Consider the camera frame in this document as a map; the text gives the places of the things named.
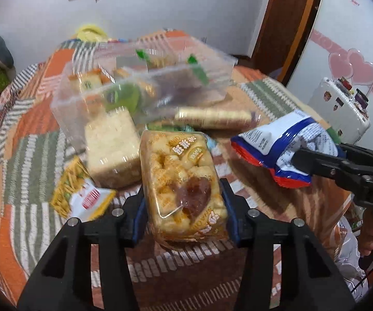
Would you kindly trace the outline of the person's right hand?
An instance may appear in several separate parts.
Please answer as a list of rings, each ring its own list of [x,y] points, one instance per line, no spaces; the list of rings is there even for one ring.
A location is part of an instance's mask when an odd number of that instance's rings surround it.
[[[362,257],[373,251],[373,209],[366,208],[363,214],[363,225],[358,236],[358,250]]]

